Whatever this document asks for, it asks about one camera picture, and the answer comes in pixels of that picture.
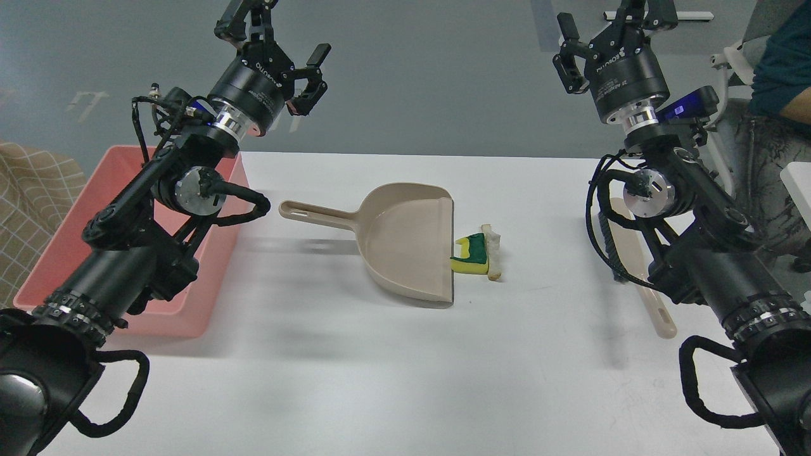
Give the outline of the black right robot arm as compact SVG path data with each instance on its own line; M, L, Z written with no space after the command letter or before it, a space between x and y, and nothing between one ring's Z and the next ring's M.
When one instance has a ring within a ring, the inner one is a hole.
M679 350L687 406L722 428L763 426L782 455L809 454L809 314L758 258L762 238L699 158L719 98L699 87L668 102L651 49L653 32L674 29L672 1L623 1L588 42L570 13L553 64L570 94L590 92L604 124L619 125L625 147L606 155L590 179L586 231L616 275L675 303L710 307L732 346L692 336ZM693 353L733 362L754 409L711 412L698 391Z

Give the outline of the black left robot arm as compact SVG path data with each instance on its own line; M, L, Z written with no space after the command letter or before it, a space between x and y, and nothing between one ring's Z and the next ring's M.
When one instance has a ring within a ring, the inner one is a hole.
M90 254L31 312L2 311L2 454L36 455L71 424L88 438L124 427L150 375L139 350L104 350L125 315L171 300L196 280L195 252L214 226L269 213L262 193L215 168L283 109L306 116L326 92L316 46L298 68L274 38L275 1L232 1L214 34L236 56L206 96L153 84L131 101L144 162L85 225Z

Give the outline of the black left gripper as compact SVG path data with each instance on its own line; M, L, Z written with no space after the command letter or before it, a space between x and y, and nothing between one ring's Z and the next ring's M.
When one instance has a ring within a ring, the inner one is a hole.
M274 41L272 10L278 1L231 1L214 35L231 44L242 44L236 57L209 93L209 101L240 110L253 122L252 135L264 135L281 110L307 116L328 90L321 65L332 50L330 43L316 46L307 63L295 68ZM295 95L295 82L307 84Z

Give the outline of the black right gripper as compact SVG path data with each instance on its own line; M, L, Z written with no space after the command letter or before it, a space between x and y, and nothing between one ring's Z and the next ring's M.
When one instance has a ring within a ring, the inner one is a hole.
M603 124L616 121L617 113L637 102L653 100L658 107L670 96L660 63L648 35L625 37L637 30L664 31L677 28L679 20L674 1L621 1L611 21L611 39L580 40L574 17L556 15L562 43L552 58L557 75L568 94L590 89L597 115ZM586 77L577 66L586 62Z

